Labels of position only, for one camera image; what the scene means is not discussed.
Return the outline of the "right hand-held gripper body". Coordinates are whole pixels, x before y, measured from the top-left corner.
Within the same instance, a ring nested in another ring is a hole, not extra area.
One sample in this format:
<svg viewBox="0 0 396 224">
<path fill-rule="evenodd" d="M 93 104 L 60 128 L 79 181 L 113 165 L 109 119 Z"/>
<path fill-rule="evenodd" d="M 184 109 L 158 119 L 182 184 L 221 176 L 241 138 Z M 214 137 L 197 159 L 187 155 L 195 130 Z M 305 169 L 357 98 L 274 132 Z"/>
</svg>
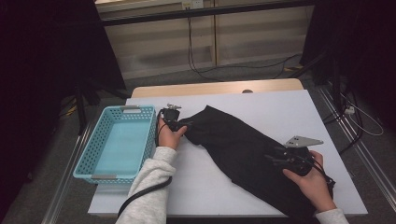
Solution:
<svg viewBox="0 0 396 224">
<path fill-rule="evenodd" d="M 291 170 L 297 175 L 305 176 L 315 164 L 308 148 L 322 144 L 322 140 L 294 135 L 279 149 L 280 155 L 275 159 L 275 165 Z"/>
</svg>

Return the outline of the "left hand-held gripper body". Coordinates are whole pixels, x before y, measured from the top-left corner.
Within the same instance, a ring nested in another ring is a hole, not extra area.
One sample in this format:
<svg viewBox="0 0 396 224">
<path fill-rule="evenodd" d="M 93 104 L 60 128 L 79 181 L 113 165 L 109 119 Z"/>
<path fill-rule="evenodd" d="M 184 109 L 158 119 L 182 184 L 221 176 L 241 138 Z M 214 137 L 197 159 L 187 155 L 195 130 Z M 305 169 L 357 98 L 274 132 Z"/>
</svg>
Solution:
<svg viewBox="0 0 396 224">
<path fill-rule="evenodd" d="M 160 110 L 160 113 L 163 115 L 163 121 L 173 132 L 178 131 L 184 126 L 182 122 L 178 121 L 180 109 L 181 106 L 179 105 L 168 104 L 167 107 Z"/>
</svg>

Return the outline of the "black pants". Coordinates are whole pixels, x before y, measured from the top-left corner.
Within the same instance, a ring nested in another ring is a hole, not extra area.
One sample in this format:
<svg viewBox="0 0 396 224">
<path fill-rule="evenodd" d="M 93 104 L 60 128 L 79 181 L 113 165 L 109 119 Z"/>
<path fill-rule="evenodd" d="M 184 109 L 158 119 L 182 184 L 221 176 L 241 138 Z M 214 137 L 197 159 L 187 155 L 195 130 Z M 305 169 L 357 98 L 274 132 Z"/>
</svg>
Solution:
<svg viewBox="0 0 396 224">
<path fill-rule="evenodd" d="M 299 187 L 284 176 L 282 168 L 268 159 L 268 147 L 283 146 L 241 119 L 212 106 L 181 121 L 193 121 L 186 137 L 204 147 L 213 162 L 235 185 L 272 205 L 288 217 L 308 223 L 316 208 Z"/>
</svg>

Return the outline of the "light blue plastic basket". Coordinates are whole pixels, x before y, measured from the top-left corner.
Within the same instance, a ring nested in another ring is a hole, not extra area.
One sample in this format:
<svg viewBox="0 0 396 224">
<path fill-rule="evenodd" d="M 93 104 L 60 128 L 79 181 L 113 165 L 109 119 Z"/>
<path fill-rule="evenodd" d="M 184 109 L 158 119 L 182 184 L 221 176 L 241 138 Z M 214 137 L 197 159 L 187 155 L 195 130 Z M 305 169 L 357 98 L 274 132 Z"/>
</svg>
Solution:
<svg viewBox="0 0 396 224">
<path fill-rule="evenodd" d="M 153 105 L 108 106 L 97 121 L 73 177 L 91 184 L 130 184 L 154 148 Z"/>
</svg>

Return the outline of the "person's left hand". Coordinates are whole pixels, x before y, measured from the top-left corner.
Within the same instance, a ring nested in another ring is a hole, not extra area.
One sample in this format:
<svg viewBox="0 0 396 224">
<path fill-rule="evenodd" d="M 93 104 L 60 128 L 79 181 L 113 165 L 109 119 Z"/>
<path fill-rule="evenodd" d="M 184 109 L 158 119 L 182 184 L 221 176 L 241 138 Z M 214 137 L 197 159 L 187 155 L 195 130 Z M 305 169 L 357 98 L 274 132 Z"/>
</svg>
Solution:
<svg viewBox="0 0 396 224">
<path fill-rule="evenodd" d="M 159 119 L 158 128 L 158 145 L 160 147 L 170 147 L 172 149 L 177 149 L 180 138 L 187 131 L 185 129 L 179 129 L 178 131 L 173 132 L 165 124 L 163 119 Z"/>
</svg>

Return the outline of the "person's right hand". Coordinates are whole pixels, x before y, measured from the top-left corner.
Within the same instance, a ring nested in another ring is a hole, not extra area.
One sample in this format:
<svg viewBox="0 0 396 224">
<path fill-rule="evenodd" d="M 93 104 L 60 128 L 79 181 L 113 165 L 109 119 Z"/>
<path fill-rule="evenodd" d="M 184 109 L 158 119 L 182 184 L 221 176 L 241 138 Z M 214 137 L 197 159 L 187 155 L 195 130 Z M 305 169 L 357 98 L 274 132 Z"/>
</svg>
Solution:
<svg viewBox="0 0 396 224">
<path fill-rule="evenodd" d="M 328 190 L 325 177 L 318 169 L 313 168 L 305 176 L 299 176 L 288 169 L 284 169 L 283 174 L 299 187 L 304 196 L 313 204 L 319 213 L 336 208 Z"/>
</svg>

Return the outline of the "wooden table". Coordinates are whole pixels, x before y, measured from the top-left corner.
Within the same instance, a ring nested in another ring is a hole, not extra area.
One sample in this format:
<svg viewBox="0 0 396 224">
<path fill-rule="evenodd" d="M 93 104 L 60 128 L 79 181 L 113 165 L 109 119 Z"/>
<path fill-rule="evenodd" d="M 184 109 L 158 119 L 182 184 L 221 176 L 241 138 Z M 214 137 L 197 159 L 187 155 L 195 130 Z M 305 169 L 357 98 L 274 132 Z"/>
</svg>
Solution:
<svg viewBox="0 0 396 224">
<path fill-rule="evenodd" d="M 243 90 L 252 90 L 253 92 L 299 91 L 303 88 L 302 82 L 297 78 L 282 78 L 138 87 L 134 89 L 132 97 L 242 93 Z"/>
</svg>

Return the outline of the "black stand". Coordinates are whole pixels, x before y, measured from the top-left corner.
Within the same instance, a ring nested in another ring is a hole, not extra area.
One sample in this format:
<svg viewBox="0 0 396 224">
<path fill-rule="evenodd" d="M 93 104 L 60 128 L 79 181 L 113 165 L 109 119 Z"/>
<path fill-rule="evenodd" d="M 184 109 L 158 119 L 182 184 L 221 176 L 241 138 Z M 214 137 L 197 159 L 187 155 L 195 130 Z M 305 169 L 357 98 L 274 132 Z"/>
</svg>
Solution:
<svg viewBox="0 0 396 224">
<path fill-rule="evenodd" d="M 310 72 L 317 85 L 331 82 L 332 100 L 337 110 L 342 108 L 339 62 L 329 50 L 321 52 L 317 57 L 305 64 L 301 69 L 290 75 L 290 78 L 299 78 Z"/>
<path fill-rule="evenodd" d="M 97 93 L 98 90 L 106 91 L 118 98 L 126 100 L 129 95 L 118 91 L 116 89 L 110 88 L 104 84 L 96 82 L 91 79 L 87 79 L 83 82 L 79 82 L 75 87 L 75 99 L 78 112 L 79 128 L 78 134 L 82 135 L 83 131 L 87 127 L 87 118 L 85 113 L 84 100 L 87 100 L 91 105 L 98 105 L 100 103 L 100 97 Z"/>
</svg>

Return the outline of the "black horizontal bar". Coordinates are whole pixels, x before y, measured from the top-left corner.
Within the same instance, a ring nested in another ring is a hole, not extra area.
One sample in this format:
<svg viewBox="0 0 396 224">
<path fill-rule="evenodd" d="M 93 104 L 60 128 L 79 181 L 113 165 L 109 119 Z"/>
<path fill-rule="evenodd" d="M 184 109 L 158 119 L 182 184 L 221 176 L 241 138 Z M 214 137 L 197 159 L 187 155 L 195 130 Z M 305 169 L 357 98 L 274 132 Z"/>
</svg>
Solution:
<svg viewBox="0 0 396 224">
<path fill-rule="evenodd" d="M 142 23 L 142 22 L 151 22 L 151 21 L 168 21 L 168 20 L 176 20 L 176 19 L 187 19 L 187 18 L 233 14 L 233 13 L 242 13 L 242 12 L 250 12 L 250 11 L 314 6 L 316 2 L 317 0 L 277 0 L 274 2 L 267 2 L 267 3 L 235 5 L 235 6 L 226 6 L 226 7 L 207 7 L 200 9 L 188 9 L 188 10 L 154 13 L 148 15 L 115 17 L 109 19 L 101 19 L 101 23 L 104 26 L 115 26 L 115 25 Z"/>
</svg>

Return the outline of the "black curtain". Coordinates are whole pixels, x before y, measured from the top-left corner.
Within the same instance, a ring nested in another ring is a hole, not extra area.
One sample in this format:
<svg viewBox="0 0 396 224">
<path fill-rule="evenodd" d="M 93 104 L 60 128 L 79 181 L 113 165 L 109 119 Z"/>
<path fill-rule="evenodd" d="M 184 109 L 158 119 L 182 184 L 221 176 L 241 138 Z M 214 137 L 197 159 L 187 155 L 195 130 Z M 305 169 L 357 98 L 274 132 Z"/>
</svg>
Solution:
<svg viewBox="0 0 396 224">
<path fill-rule="evenodd" d="M 339 74 L 396 130 L 396 0 L 317 0 L 305 37 L 301 64 L 319 54 L 316 78 Z"/>
<path fill-rule="evenodd" d="M 124 81 L 95 0 L 0 0 L 0 219 L 45 153 L 61 101 Z"/>
</svg>

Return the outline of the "aluminium floor rail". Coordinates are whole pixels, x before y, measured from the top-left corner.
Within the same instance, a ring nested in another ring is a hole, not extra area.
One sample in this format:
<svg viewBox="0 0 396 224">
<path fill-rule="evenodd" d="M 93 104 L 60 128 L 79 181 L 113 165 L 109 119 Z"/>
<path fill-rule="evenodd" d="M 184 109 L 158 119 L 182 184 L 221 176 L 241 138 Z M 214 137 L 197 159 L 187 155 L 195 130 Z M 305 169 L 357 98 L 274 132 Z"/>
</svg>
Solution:
<svg viewBox="0 0 396 224">
<path fill-rule="evenodd" d="M 78 162 L 80 153 L 84 145 L 88 142 L 92 132 L 92 126 L 87 125 L 78 135 L 77 142 L 74 145 L 71 156 L 66 164 L 62 178 L 50 200 L 49 207 L 41 221 L 41 224 L 56 224 L 62 211 L 64 201 L 71 186 L 73 172 Z"/>
<path fill-rule="evenodd" d="M 338 153 L 341 156 L 346 155 L 351 150 L 357 153 L 390 207 L 396 212 L 396 180 L 390 178 L 375 158 L 373 151 L 363 141 L 364 137 L 373 137 L 375 140 L 384 137 L 383 126 L 359 106 L 354 93 L 351 93 L 351 95 L 340 93 L 343 103 L 342 112 L 336 109 L 332 100 L 332 92 L 327 87 L 318 88 L 318 94 L 330 110 L 330 115 L 324 119 L 325 123 L 336 123 L 348 140 L 347 145 L 341 147 Z M 348 106 L 355 107 L 353 115 L 345 113 Z"/>
</svg>

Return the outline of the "white wall socket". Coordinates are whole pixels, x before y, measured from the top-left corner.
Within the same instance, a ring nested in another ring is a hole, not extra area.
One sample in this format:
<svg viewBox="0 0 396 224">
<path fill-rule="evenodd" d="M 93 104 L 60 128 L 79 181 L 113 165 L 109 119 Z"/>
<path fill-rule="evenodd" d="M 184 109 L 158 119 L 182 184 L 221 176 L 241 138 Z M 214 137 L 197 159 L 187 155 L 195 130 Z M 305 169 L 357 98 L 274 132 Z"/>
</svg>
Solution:
<svg viewBox="0 0 396 224">
<path fill-rule="evenodd" d="M 204 7 L 204 0 L 182 0 L 182 8 L 187 9 L 199 9 Z"/>
</svg>

